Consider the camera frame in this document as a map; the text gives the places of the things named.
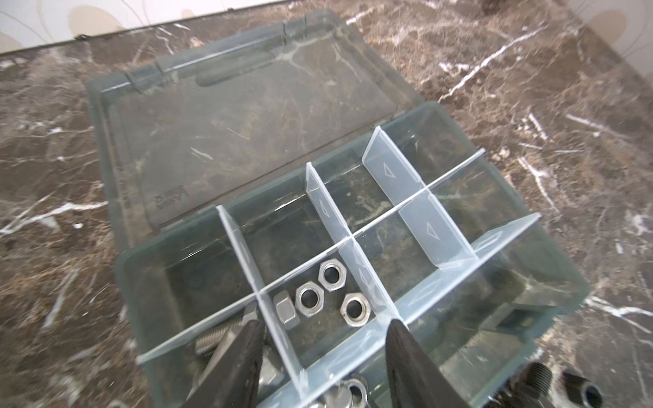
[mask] marble countertop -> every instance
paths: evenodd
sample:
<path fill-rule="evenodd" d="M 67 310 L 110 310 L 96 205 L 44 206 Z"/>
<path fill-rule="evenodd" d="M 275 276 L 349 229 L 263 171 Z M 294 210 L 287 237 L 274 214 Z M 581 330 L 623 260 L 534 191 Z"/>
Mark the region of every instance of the marble countertop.
<path fill-rule="evenodd" d="M 562 0 L 282 3 L 0 57 L 0 405 L 145 407 L 84 83 L 331 8 L 440 101 L 592 292 L 535 357 L 653 398 L 653 89 Z M 572 406 L 559 384 L 558 407 Z"/>

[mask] compartment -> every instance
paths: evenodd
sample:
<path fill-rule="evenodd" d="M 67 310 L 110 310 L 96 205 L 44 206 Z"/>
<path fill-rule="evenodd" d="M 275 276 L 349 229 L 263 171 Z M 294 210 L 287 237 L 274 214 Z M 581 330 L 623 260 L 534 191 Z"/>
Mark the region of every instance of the compartment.
<path fill-rule="evenodd" d="M 428 102 L 383 126 L 426 183 L 476 152 L 465 133 L 437 103 Z"/>
<path fill-rule="evenodd" d="M 116 275 L 142 352 L 252 293 L 215 210 L 123 253 Z"/>
<path fill-rule="evenodd" d="M 456 391 L 482 406 L 559 313 L 588 293 L 571 261 L 532 225 L 409 325 Z"/>
<path fill-rule="evenodd" d="M 299 168 L 225 206 L 265 285 L 334 244 L 305 188 L 306 169 Z"/>
<path fill-rule="evenodd" d="M 397 212 L 366 229 L 356 240 L 392 301 L 437 269 Z"/>
<path fill-rule="evenodd" d="M 193 341 L 143 364 L 145 373 L 153 385 L 151 392 L 156 406 L 177 408 L 183 405 L 194 384 L 198 383 L 212 356 L 212 352 L 200 355 L 196 353 L 195 343 L 197 339 L 220 327 L 223 323 L 241 317 L 243 309 L 244 307 L 241 307 L 236 313 L 220 320 L 213 327 L 203 330 Z M 260 307 L 258 315 L 259 320 L 264 321 L 261 317 Z M 281 368 L 283 379 L 275 380 L 274 385 L 269 384 L 261 387 L 258 396 L 259 403 L 290 381 L 289 373 L 283 367 L 278 349 L 269 336 L 264 341 L 264 355 L 270 364 L 273 364 L 277 369 Z"/>
<path fill-rule="evenodd" d="M 362 163 L 369 140 L 369 136 L 360 137 L 313 162 L 351 232 L 392 208 L 392 203 Z"/>
<path fill-rule="evenodd" d="M 437 267 L 459 266 L 476 258 L 470 244 L 430 191 L 414 196 L 399 209 L 399 215 Z"/>
<path fill-rule="evenodd" d="M 338 253 L 338 258 L 344 261 L 360 291 L 370 303 L 370 320 L 364 326 L 342 336 L 339 343 L 332 344 L 326 354 L 302 373 L 298 381 L 295 381 L 295 385 L 303 392 L 302 397 L 286 386 L 268 398 L 263 407 L 294 407 L 313 401 L 343 375 L 380 350 L 385 340 L 387 325 L 391 319 L 398 318 L 394 304 L 358 243 L 354 239 L 346 240 L 341 244 Z"/>
<path fill-rule="evenodd" d="M 430 189 L 469 242 L 529 214 L 519 195 L 484 157 Z"/>
<path fill-rule="evenodd" d="M 347 277 L 344 287 L 329 292 L 318 281 L 318 275 L 321 263 L 332 259 L 338 260 L 347 268 Z M 274 297 L 277 293 L 286 290 L 293 300 L 293 304 L 295 304 L 296 289 L 308 281 L 313 281 L 323 290 L 323 308 L 312 317 L 306 317 L 297 310 L 300 323 L 298 326 L 287 331 L 288 338 L 299 358 L 299 362 L 305 368 L 309 367 L 344 339 L 362 328 L 349 327 L 340 314 L 340 306 L 344 301 L 345 295 L 362 291 L 355 276 L 347 267 L 345 259 L 338 252 L 317 259 L 315 264 L 301 274 L 294 276 L 267 292 L 270 297 Z M 374 318 L 375 313 L 371 311 L 368 322 Z"/>

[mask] hex nut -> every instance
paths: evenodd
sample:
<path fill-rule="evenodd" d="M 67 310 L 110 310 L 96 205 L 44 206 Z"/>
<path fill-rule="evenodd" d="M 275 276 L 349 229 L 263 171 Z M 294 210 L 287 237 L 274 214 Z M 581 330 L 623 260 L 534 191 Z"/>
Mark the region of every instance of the hex nut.
<path fill-rule="evenodd" d="M 305 306 L 302 302 L 302 296 L 309 292 L 313 291 L 317 295 L 317 302 L 313 307 Z M 295 291 L 295 307 L 301 314 L 306 317 L 315 316 L 318 314 L 325 305 L 325 292 L 318 284 L 313 281 L 308 281 Z"/>
<path fill-rule="evenodd" d="M 284 329 L 290 330 L 299 324 L 299 316 L 286 290 L 282 290 L 274 295 L 272 301 L 274 302 L 274 308 Z"/>
<path fill-rule="evenodd" d="M 343 383 L 345 386 L 349 387 L 349 390 L 351 391 L 351 408 L 366 408 L 368 406 L 368 391 L 365 380 L 362 377 L 352 377 L 343 381 Z M 360 391 L 360 395 L 357 392 L 352 391 L 352 388 L 357 388 Z"/>
<path fill-rule="evenodd" d="M 245 324 L 251 320 L 259 320 L 259 305 L 257 305 L 256 302 L 248 303 L 247 306 L 245 306 L 243 319 L 240 325 L 245 326 Z"/>
<path fill-rule="evenodd" d="M 351 302 L 357 302 L 360 304 L 360 314 L 358 316 L 353 317 L 348 314 L 347 307 Z M 365 295 L 360 292 L 347 293 L 345 295 L 345 300 L 342 302 L 342 306 L 340 306 L 340 314 L 345 319 L 345 322 L 347 322 L 349 327 L 361 327 L 365 325 L 365 323 L 370 320 L 371 312 L 372 308 L 370 307 L 370 303 L 368 302 Z"/>
<path fill-rule="evenodd" d="M 338 280 L 331 283 L 327 281 L 325 277 L 325 272 L 329 268 L 334 268 L 338 271 Z M 347 268 L 340 262 L 338 259 L 329 259 L 320 264 L 320 272 L 317 276 L 317 281 L 325 287 L 329 292 L 338 290 L 345 286 L 345 280 L 347 279 Z"/>

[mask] clear plastic lid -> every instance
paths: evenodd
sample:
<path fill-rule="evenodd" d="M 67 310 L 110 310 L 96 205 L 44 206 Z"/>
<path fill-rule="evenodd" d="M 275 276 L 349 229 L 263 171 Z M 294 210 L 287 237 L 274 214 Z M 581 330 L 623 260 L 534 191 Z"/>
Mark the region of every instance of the clear plastic lid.
<path fill-rule="evenodd" d="M 329 11 L 88 84 L 120 251 L 423 99 Z"/>

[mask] plastic divider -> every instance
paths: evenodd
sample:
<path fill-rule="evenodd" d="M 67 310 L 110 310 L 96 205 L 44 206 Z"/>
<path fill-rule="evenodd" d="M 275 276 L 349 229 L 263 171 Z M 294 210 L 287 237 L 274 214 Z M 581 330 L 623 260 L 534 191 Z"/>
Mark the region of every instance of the plastic divider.
<path fill-rule="evenodd" d="M 456 165 L 450 171 L 444 173 L 442 176 L 438 177 L 436 180 L 429 183 L 428 186 L 426 186 L 425 188 L 423 188 L 423 189 L 421 189 L 419 191 L 416 191 L 412 195 L 408 196 L 404 201 L 402 201 L 399 204 L 395 205 L 394 207 L 392 207 L 391 209 L 389 209 L 385 213 L 381 214 L 379 217 L 377 217 L 374 220 L 372 220 L 371 222 L 369 222 L 367 225 L 364 225 L 361 229 L 354 232 L 354 237 L 360 236 L 365 231 L 367 231 L 368 229 L 374 227 L 376 224 L 380 223 L 385 218 L 387 218 L 387 217 L 391 216 L 392 214 L 396 213 L 401 208 L 403 208 L 406 204 L 408 204 L 413 198 L 415 198 L 416 196 L 421 194 L 423 191 L 426 191 L 427 189 L 430 190 L 431 187 L 433 187 L 433 186 L 435 186 L 435 185 L 449 179 L 451 176 L 456 174 L 458 171 L 462 170 L 463 168 L 468 166 L 470 163 L 474 162 L 474 160 L 476 160 L 477 158 L 482 156 L 484 153 L 485 153 L 485 149 L 480 149 L 479 151 L 477 151 L 473 155 L 469 156 L 467 159 L 463 160 L 459 165 Z"/>
<path fill-rule="evenodd" d="M 254 291 L 254 295 L 259 303 L 259 309 L 261 310 L 263 319 L 270 331 L 270 335 L 277 346 L 277 351 L 279 351 L 283 364 L 288 370 L 288 374 L 292 383 L 295 385 L 297 392 L 300 396 L 303 396 L 306 392 L 307 384 L 306 381 L 302 381 L 301 378 L 305 376 L 305 373 L 302 372 L 303 369 L 299 363 L 299 358 L 297 358 L 297 354 L 291 345 L 290 339 L 274 311 L 272 299 L 270 299 L 270 296 L 267 293 L 261 292 L 264 286 L 263 279 L 251 253 L 249 252 L 247 243 L 240 232 L 240 228 L 226 209 L 223 206 L 218 206 L 217 210 L 220 214 L 220 219 L 222 220 L 225 230 L 227 231 L 227 236 L 231 241 L 231 245 L 234 247 L 240 267 L 243 269 L 245 277 Z"/>
<path fill-rule="evenodd" d="M 426 187 L 417 171 L 380 126 L 374 129 L 362 162 L 395 206 Z"/>
<path fill-rule="evenodd" d="M 446 180 L 482 154 L 483 151 L 476 152 L 438 179 Z M 399 208 L 399 215 L 433 265 L 440 267 L 447 262 L 476 258 L 447 211 L 381 127 L 374 130 L 362 162 Z"/>
<path fill-rule="evenodd" d="M 345 261 L 351 275 L 356 279 L 360 290 L 370 302 L 376 319 L 386 327 L 391 320 L 400 319 L 394 302 L 358 242 L 355 240 L 345 242 L 345 245 L 340 248 L 340 256 Z"/>
<path fill-rule="evenodd" d="M 485 149 L 481 148 L 476 151 L 473 155 L 469 156 L 467 159 L 464 159 L 462 162 L 454 166 L 451 170 L 448 172 L 444 173 L 442 176 L 436 178 L 435 180 L 431 181 L 427 187 L 430 189 L 431 187 L 435 187 L 441 182 L 451 178 L 454 174 L 457 172 L 461 171 L 463 168 L 467 167 L 470 163 L 474 162 L 474 160 L 478 159 L 480 156 L 485 154 Z"/>
<path fill-rule="evenodd" d="M 394 307 L 390 295 L 374 272 L 360 245 L 353 239 L 347 222 L 311 163 L 306 163 L 306 192 L 331 238 L 334 241 L 343 241 L 339 249 L 340 256 L 345 261 L 349 273 L 356 279 L 360 290 L 370 301 L 376 318 L 387 321 L 387 324 L 390 324 L 390 320 L 393 318 L 398 319 L 399 313 Z"/>
<path fill-rule="evenodd" d="M 471 245 L 472 248 L 477 248 L 478 259 L 471 262 L 463 260 L 449 264 L 447 268 L 440 268 L 437 273 L 429 275 L 403 295 L 396 305 L 406 324 L 416 321 L 476 269 L 536 223 L 539 218 L 540 214 L 534 213 L 489 230 Z"/>
<path fill-rule="evenodd" d="M 217 325 L 218 323 L 224 321 L 226 318 L 230 317 L 231 315 L 233 315 L 234 313 L 236 313 L 237 311 L 245 307 L 248 303 L 254 301 L 255 298 L 256 295 L 254 293 L 248 294 L 247 296 L 240 299 L 239 301 L 234 302 L 231 305 L 215 312 L 209 317 L 202 319 L 201 321 L 195 323 L 193 326 L 190 326 L 182 330 L 181 332 L 177 333 L 176 335 L 170 337 L 169 339 L 159 344 L 158 346 L 137 356 L 136 363 L 137 364 L 146 363 L 154 358 L 164 355 L 165 353 L 171 350 L 176 349 L 177 347 L 181 347 L 187 343 L 190 343 L 197 336 L 201 335 L 202 333 L 212 328 L 213 326 Z"/>
<path fill-rule="evenodd" d="M 388 324 L 390 322 L 386 324 L 379 319 L 370 321 L 363 327 L 365 330 L 361 328 L 314 363 L 308 369 L 311 392 L 306 396 L 305 401 L 310 402 L 319 397 L 344 375 L 351 373 L 380 350 L 385 344 Z M 340 372 L 343 375 L 330 375 L 330 371 Z"/>
<path fill-rule="evenodd" d="M 419 193 L 399 210 L 433 265 L 476 259 L 474 251 L 442 204 L 428 189 Z"/>
<path fill-rule="evenodd" d="M 345 218 L 310 162 L 306 163 L 306 194 L 315 206 L 315 210 L 333 242 L 339 242 L 351 236 Z"/>

